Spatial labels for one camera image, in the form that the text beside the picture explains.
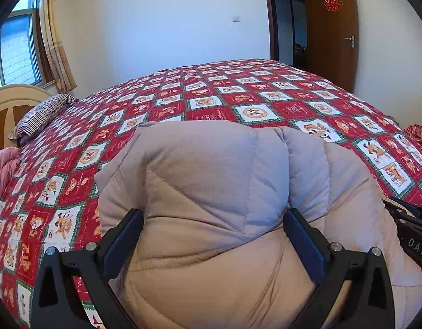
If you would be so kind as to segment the lilac quilted puffer jacket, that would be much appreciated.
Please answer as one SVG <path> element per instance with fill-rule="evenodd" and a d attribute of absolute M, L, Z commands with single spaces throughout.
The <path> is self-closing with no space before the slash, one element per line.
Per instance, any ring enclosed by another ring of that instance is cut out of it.
<path fill-rule="evenodd" d="M 422 308 L 382 191 L 352 151 L 295 129 L 229 121 L 153 123 L 96 176 L 103 229 L 145 225 L 114 292 L 141 328 L 289 328 L 315 290 L 282 227 L 294 207 L 328 241 L 379 247 L 395 324 Z"/>

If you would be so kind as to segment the clothes pile on floor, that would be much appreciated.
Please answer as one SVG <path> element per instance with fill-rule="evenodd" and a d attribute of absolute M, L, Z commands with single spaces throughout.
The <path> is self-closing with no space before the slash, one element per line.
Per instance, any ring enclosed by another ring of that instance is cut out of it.
<path fill-rule="evenodd" d="M 422 146 L 422 126 L 420 124 L 410 124 L 403 129 L 403 132 Z"/>

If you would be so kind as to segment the red patchwork cartoon bedspread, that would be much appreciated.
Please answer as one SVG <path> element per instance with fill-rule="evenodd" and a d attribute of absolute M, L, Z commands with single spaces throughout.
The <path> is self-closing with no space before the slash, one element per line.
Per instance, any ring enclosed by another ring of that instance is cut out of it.
<path fill-rule="evenodd" d="M 95 173 L 139 125 L 181 120 L 314 134 L 359 155 L 386 195 L 422 205 L 422 146 L 331 81 L 264 59 L 161 70 L 73 103 L 20 148 L 0 198 L 0 303 L 17 325 L 29 324 L 43 251 L 99 239 Z"/>

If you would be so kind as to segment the pink folded quilt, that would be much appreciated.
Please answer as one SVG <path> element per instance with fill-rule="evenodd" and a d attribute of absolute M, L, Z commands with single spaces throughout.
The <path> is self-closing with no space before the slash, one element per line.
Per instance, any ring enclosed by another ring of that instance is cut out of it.
<path fill-rule="evenodd" d="M 19 168 L 19 149 L 12 146 L 0 150 L 0 199 Z"/>

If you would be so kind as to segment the striped pillow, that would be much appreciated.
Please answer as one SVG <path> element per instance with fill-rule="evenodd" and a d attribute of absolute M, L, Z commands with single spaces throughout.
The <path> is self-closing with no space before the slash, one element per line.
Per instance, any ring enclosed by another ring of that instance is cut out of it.
<path fill-rule="evenodd" d="M 37 136 L 55 117 L 65 111 L 78 99 L 67 93 L 53 95 L 30 109 L 7 136 L 22 145 Z"/>

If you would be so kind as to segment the brown wooden door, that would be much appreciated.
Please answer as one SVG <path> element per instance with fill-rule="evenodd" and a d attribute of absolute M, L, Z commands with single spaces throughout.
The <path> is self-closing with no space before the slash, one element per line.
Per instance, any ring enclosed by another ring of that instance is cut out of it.
<path fill-rule="evenodd" d="M 329 12 L 324 0 L 305 0 L 307 70 L 352 93 L 358 63 L 359 16 L 357 0 L 340 0 L 339 12 Z M 355 48 L 346 37 L 355 36 Z"/>

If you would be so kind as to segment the cream wooden headboard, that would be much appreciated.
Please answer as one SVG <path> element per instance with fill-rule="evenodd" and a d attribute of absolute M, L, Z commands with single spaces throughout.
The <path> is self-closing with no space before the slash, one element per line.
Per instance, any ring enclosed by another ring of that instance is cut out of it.
<path fill-rule="evenodd" d="M 8 135 L 30 109 L 51 96 L 51 93 L 36 86 L 9 85 L 0 88 L 0 150 L 16 145 L 16 141 L 10 140 Z"/>

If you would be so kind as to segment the beige right curtain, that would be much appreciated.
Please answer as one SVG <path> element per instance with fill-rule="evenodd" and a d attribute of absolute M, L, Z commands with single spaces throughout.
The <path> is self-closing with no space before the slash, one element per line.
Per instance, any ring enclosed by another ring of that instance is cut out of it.
<path fill-rule="evenodd" d="M 40 0 L 39 20 L 42 42 L 59 93 L 68 93 L 76 88 L 67 55 L 56 24 L 55 0 Z"/>

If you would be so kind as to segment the red double-happiness door sticker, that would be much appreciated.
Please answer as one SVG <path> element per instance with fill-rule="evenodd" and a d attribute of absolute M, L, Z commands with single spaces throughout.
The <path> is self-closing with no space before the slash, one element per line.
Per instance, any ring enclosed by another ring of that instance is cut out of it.
<path fill-rule="evenodd" d="M 329 12 L 339 12 L 342 5 L 340 0 L 324 0 L 324 6 Z"/>

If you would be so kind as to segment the window with blue frame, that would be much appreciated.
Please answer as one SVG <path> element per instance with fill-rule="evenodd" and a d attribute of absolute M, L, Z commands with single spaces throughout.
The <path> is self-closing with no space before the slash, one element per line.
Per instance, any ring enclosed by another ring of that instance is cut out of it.
<path fill-rule="evenodd" d="M 0 87 L 51 81 L 39 22 L 40 0 L 19 0 L 0 30 Z"/>

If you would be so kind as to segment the dark door frame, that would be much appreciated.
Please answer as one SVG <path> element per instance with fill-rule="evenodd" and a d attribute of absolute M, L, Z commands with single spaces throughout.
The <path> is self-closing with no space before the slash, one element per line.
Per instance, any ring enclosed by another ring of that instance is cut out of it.
<path fill-rule="evenodd" d="M 269 15 L 270 58 L 305 70 L 308 35 L 305 0 L 266 0 Z"/>

